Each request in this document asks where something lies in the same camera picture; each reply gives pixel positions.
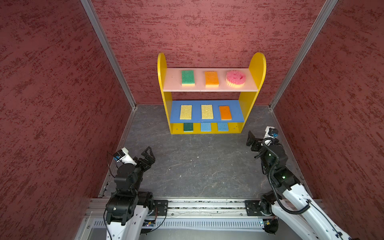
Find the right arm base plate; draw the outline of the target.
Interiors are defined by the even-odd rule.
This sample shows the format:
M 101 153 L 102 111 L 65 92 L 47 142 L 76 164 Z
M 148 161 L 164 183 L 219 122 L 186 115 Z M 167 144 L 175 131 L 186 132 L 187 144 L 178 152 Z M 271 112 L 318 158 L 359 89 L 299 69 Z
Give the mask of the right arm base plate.
M 270 205 L 262 200 L 246 200 L 245 209 L 248 217 L 271 216 Z

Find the dark yellow scouring pad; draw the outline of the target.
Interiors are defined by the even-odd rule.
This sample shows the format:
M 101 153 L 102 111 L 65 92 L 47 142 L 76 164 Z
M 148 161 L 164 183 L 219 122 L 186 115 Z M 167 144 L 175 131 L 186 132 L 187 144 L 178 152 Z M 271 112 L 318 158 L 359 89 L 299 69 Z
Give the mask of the dark yellow scouring pad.
M 183 70 L 182 71 L 182 86 L 190 87 L 195 86 L 195 74 L 193 70 Z

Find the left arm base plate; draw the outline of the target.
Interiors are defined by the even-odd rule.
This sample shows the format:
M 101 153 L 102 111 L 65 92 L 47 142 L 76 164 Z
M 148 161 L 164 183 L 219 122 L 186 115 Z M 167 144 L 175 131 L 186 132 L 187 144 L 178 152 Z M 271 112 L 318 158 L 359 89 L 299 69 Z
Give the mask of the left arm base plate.
M 168 200 L 154 200 L 154 209 L 151 213 L 151 216 L 165 217 L 168 212 L 168 205 Z

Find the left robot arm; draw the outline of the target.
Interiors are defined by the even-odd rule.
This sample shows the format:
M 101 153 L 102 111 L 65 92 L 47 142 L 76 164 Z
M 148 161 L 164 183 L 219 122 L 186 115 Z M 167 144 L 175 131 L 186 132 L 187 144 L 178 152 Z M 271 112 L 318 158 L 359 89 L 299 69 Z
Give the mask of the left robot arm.
M 120 162 L 114 177 L 116 190 L 106 204 L 103 214 L 107 240 L 137 240 L 140 237 L 146 216 L 154 209 L 151 192 L 141 192 L 144 172 L 155 163 L 151 147 L 142 157 L 132 158 L 127 148 L 113 154 L 113 160 Z

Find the blue sponge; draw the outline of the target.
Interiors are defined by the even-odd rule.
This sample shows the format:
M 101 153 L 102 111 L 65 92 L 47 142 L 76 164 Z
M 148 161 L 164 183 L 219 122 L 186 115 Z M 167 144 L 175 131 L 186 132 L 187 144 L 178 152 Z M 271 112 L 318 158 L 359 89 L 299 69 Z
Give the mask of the blue sponge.
M 224 123 L 224 122 L 218 123 L 218 131 L 219 132 L 228 132 L 229 131 L 228 123 Z
M 201 123 L 201 132 L 211 132 L 212 131 L 212 126 L 211 123 Z

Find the pink round smiley sponge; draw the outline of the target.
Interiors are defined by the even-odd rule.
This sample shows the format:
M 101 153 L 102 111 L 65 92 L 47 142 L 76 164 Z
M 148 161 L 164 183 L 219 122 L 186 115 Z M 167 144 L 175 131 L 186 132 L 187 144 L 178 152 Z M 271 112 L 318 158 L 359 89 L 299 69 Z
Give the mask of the pink round smiley sponge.
M 226 73 L 226 83 L 231 88 L 241 88 L 246 82 L 246 75 L 241 71 L 229 71 Z

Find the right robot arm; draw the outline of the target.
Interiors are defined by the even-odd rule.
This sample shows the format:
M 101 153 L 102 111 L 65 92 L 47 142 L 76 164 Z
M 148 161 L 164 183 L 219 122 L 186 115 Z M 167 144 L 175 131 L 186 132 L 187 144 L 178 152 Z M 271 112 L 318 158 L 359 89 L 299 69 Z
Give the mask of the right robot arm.
M 276 216 L 264 224 L 267 233 L 277 232 L 278 220 L 285 222 L 303 240 L 349 240 L 342 230 L 312 199 L 300 180 L 287 168 L 288 155 L 278 140 L 279 131 L 267 127 L 264 138 L 248 132 L 246 145 L 256 152 L 262 173 L 272 190 L 262 195 L 257 211 Z

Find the orange sponge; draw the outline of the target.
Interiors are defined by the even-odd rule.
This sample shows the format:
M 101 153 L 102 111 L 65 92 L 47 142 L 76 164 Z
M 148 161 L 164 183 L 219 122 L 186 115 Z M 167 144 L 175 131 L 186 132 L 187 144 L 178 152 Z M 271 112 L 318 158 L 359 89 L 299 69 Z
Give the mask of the orange sponge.
M 222 121 L 231 121 L 232 114 L 229 106 L 219 106 Z
M 206 88 L 218 88 L 220 85 L 218 73 L 214 71 L 205 72 Z

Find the green scouring sponge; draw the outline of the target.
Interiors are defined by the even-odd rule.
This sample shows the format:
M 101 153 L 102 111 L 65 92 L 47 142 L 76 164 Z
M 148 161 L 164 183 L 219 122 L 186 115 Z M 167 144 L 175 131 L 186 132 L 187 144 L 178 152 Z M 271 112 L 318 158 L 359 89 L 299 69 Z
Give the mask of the green scouring sponge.
M 194 124 L 193 123 L 184 123 L 184 132 L 189 133 L 194 131 Z

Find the yellow sponge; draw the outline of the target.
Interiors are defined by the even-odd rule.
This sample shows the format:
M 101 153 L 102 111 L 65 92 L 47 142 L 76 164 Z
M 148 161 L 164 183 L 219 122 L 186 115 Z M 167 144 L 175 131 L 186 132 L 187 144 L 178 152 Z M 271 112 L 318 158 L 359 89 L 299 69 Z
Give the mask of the yellow sponge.
M 181 105 L 180 120 L 191 120 L 192 119 L 192 105 Z
M 202 120 L 213 120 L 214 112 L 212 105 L 201 105 Z

